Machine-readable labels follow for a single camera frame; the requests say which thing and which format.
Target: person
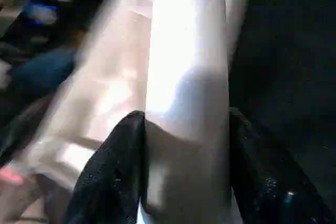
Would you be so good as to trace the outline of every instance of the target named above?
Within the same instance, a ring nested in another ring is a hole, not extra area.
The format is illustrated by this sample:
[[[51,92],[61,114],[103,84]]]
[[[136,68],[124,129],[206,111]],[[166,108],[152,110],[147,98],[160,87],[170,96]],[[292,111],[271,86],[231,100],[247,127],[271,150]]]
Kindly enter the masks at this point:
[[[70,42],[42,53],[10,70],[6,90],[0,92],[0,129],[32,102],[56,91],[75,68],[75,55],[86,30],[77,28]]]
[[[73,72],[75,55],[85,33],[83,28],[76,29],[70,43],[45,52],[10,71],[9,88],[33,100],[56,90]]]

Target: pink object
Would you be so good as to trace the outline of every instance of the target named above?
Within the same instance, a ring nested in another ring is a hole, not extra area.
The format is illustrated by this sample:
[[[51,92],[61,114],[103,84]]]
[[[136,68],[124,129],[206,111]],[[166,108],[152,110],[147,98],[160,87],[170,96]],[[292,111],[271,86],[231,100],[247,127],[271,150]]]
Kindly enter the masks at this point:
[[[24,179],[8,167],[0,169],[0,179],[15,185],[21,185]]]

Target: blue object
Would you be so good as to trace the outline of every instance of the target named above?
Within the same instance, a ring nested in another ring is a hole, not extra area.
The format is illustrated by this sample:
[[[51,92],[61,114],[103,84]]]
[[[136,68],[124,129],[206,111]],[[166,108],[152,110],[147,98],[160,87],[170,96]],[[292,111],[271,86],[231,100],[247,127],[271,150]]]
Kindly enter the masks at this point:
[[[48,94],[72,73],[75,54],[75,49],[65,47],[41,54],[10,73],[11,85],[29,95]]]

